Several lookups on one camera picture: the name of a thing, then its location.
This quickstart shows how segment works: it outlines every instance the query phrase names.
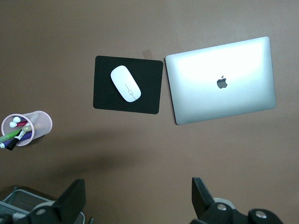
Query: tape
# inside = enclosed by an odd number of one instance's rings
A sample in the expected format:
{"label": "tape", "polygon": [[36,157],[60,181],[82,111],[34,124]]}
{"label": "tape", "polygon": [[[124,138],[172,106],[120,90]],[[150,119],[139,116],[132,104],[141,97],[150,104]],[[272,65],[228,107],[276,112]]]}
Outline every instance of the tape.
{"label": "tape", "polygon": [[152,60],[153,56],[151,55],[151,51],[150,50],[145,50],[142,52],[143,54],[143,58],[147,59],[147,60]]}

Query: metal bolt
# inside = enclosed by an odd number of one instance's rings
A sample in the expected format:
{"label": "metal bolt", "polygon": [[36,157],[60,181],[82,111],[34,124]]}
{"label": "metal bolt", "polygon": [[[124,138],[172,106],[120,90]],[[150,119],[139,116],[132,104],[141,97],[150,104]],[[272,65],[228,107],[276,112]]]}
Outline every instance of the metal bolt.
{"label": "metal bolt", "polygon": [[40,209],[36,212],[36,214],[39,216],[39,215],[42,215],[43,213],[46,212],[46,209]]}
{"label": "metal bolt", "polygon": [[218,204],[217,205],[217,208],[219,209],[219,210],[221,210],[221,211],[226,211],[226,206],[224,205],[224,204]]}
{"label": "metal bolt", "polygon": [[267,218],[267,215],[262,211],[256,211],[256,216],[259,218]]}

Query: mesh pen holder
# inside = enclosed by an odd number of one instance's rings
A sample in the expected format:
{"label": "mesh pen holder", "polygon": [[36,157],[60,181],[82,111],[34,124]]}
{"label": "mesh pen holder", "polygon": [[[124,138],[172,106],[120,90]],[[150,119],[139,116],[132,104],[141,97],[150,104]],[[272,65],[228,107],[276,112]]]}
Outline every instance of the mesh pen holder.
{"label": "mesh pen holder", "polygon": [[[30,121],[30,118],[32,116],[34,116],[35,114],[38,114],[38,118],[36,119],[36,121],[34,123],[32,123]],[[2,125],[1,125],[1,131],[2,131],[3,135],[9,134],[11,132],[14,132],[14,131],[22,128],[22,127],[10,127],[9,124],[10,124],[10,122],[13,121],[14,117],[19,117],[19,118],[26,120],[27,122],[30,123],[31,129],[32,129],[31,137],[27,140],[20,141],[17,144],[17,146],[25,146],[25,145],[29,144],[33,139],[37,139],[39,137],[42,137],[42,136],[48,134],[52,129],[52,125],[53,125],[52,119],[47,113],[45,113],[43,111],[34,111],[31,113],[26,113],[26,114],[14,113],[14,114],[11,114],[11,115],[7,116],[6,118],[4,118]]]}

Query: mouse pad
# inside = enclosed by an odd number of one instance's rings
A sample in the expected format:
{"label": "mouse pad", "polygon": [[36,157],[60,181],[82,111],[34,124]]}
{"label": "mouse pad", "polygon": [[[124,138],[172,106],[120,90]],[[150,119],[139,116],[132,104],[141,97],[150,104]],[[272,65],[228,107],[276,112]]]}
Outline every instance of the mouse pad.
{"label": "mouse pad", "polygon": [[[139,86],[141,96],[127,102],[115,87],[111,72],[125,66]],[[157,114],[160,106],[163,62],[123,57],[95,58],[93,107],[96,109]]]}

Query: metal mount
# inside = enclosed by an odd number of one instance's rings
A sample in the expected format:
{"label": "metal mount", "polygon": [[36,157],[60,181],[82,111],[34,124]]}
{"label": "metal mount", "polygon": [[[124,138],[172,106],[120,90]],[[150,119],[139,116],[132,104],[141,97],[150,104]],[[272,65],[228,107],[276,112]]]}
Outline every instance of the metal mount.
{"label": "metal mount", "polygon": [[252,209],[248,216],[238,212],[232,203],[216,202],[201,178],[192,178],[192,204],[198,219],[190,224],[283,224],[272,212]]}

